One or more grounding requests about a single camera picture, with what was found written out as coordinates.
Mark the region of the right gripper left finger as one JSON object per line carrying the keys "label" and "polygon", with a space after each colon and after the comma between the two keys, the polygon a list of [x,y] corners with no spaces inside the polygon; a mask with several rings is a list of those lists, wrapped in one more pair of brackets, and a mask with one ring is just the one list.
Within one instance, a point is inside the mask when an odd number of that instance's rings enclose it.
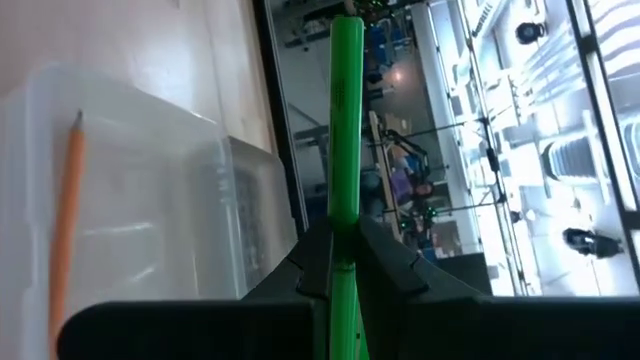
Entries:
{"label": "right gripper left finger", "polygon": [[327,300],[331,293],[333,230],[328,218],[316,221],[276,268],[244,300],[297,298]]}

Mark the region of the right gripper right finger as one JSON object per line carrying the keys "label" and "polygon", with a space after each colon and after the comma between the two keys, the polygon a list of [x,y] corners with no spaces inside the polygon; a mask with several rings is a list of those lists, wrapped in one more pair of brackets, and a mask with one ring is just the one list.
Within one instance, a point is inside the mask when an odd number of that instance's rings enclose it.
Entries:
{"label": "right gripper right finger", "polygon": [[362,300],[446,300],[480,292],[426,260],[368,217],[359,221],[357,288]]}

